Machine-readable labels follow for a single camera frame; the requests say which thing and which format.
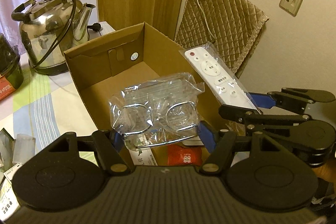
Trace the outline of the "white remote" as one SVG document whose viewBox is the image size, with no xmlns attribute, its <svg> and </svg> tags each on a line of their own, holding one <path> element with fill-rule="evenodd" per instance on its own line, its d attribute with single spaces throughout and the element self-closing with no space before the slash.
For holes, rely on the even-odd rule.
<svg viewBox="0 0 336 224">
<path fill-rule="evenodd" d="M 181 55 L 201 76 L 220 103 L 261 113 L 252 96 L 221 59 L 213 44 L 205 43 L 181 50 Z"/>
</svg>

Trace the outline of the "red snack packet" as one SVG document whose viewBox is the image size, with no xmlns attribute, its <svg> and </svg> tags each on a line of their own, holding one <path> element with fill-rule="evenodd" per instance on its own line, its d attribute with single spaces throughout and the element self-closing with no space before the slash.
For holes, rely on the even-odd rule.
<svg viewBox="0 0 336 224">
<path fill-rule="evenodd" d="M 167 147 L 167 165 L 183 166 L 202 164 L 202 150 L 200 147 L 182 147 L 172 144 Z"/>
</svg>

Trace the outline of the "wire rack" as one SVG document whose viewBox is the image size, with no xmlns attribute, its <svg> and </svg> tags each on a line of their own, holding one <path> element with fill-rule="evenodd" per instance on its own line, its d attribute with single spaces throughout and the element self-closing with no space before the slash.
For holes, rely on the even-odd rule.
<svg viewBox="0 0 336 224">
<path fill-rule="evenodd" d="M 127 149 L 142 151 L 199 133 L 198 96 L 205 84 L 176 73 L 122 89 L 109 100 L 110 123 Z"/>
</svg>

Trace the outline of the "clear plastic cup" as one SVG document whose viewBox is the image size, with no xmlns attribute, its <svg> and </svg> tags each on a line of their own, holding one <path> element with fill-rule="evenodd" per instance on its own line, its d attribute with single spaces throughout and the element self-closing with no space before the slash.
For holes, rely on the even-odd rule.
<svg viewBox="0 0 336 224">
<path fill-rule="evenodd" d="M 26 134 L 18 134 L 15 139 L 13 163 L 24 164 L 35 155 L 36 139 Z"/>
</svg>

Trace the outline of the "green white medicine box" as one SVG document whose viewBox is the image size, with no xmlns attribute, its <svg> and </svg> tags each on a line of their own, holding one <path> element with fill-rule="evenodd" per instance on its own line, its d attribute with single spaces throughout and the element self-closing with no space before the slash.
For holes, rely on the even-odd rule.
<svg viewBox="0 0 336 224">
<path fill-rule="evenodd" d="M 22 166 L 21 163 L 17 163 L 4 173 L 4 180 L 1 183 L 1 221 L 7 220 L 11 217 L 19 208 L 19 202 L 14 194 L 12 187 L 12 180 L 16 171 Z"/>
</svg>

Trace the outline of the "parrot ointment box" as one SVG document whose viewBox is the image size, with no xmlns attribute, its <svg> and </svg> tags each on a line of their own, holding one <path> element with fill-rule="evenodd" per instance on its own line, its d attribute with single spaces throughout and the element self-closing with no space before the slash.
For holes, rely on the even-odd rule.
<svg viewBox="0 0 336 224">
<path fill-rule="evenodd" d="M 134 165 L 157 166 L 157 161 L 151 149 L 129 150 Z"/>
</svg>

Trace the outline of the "silver foil tea pouch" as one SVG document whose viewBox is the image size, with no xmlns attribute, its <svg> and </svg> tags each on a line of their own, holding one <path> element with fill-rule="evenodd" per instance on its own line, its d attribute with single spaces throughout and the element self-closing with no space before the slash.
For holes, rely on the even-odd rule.
<svg viewBox="0 0 336 224">
<path fill-rule="evenodd" d="M 8 170 L 13 166 L 14 139 L 3 128 L 0 133 L 0 141 L 2 168 Z"/>
</svg>

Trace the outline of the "checkered tablecloth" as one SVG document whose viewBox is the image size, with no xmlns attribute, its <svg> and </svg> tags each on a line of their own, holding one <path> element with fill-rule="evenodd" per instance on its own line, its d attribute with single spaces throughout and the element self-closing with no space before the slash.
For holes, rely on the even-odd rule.
<svg viewBox="0 0 336 224">
<path fill-rule="evenodd" d="M 19 89 L 1 100 L 1 129 L 35 138 L 35 152 L 65 132 L 87 136 L 97 130 L 69 72 L 57 76 L 30 70 L 28 57 L 21 55 L 24 81 Z"/>
</svg>

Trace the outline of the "cardboard box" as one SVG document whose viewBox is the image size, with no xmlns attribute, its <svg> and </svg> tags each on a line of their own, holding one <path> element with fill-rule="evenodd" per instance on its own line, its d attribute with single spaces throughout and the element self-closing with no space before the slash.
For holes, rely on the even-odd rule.
<svg viewBox="0 0 336 224">
<path fill-rule="evenodd" d="M 110 98 L 126 87 L 176 73 L 190 73 L 197 83 L 205 84 L 205 92 L 198 96 L 200 122 L 205 121 L 221 132 L 230 128 L 228 120 L 219 115 L 221 103 L 181 55 L 181 50 L 167 36 L 141 23 L 90 40 L 65 53 L 73 81 L 97 130 L 106 133 L 130 169 L 134 164 L 129 149 L 112 129 L 109 112 Z M 174 144 L 200 147 L 202 157 L 210 154 L 199 135 Z M 168 146 L 151 148 L 157 165 L 167 165 Z"/>
</svg>

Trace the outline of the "quilted chair cover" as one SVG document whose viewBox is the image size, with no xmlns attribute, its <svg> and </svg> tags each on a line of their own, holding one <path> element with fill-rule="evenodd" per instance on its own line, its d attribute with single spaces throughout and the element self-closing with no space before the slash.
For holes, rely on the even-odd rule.
<svg viewBox="0 0 336 224">
<path fill-rule="evenodd" d="M 185 49 L 212 42 L 229 69 L 240 77 L 268 19 L 248 0 L 186 0 L 174 40 Z"/>
</svg>

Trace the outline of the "black orange food bowl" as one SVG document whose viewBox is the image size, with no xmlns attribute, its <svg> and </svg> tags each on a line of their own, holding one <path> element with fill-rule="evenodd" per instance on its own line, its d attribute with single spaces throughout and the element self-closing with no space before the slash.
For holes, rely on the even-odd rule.
<svg viewBox="0 0 336 224">
<path fill-rule="evenodd" d="M 11 46 L 1 34 L 1 100 L 15 92 L 23 83 L 24 77 L 20 65 L 17 46 Z"/>
</svg>

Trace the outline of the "stainless steel kettle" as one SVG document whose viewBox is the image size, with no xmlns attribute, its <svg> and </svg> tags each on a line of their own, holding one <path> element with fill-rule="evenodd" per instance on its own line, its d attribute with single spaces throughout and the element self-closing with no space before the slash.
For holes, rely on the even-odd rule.
<svg viewBox="0 0 336 224">
<path fill-rule="evenodd" d="M 89 40 L 95 8 L 80 0 L 28 0 L 16 7 L 11 18 L 19 22 L 30 68 L 48 76 L 68 71 L 64 52 Z"/>
</svg>

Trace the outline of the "network wall plate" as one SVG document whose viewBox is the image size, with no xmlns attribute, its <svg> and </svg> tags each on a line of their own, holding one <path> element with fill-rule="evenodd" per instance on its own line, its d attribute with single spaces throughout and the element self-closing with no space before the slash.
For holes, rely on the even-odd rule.
<svg viewBox="0 0 336 224">
<path fill-rule="evenodd" d="M 280 0 L 279 7 L 295 17 L 302 5 L 303 0 Z"/>
</svg>

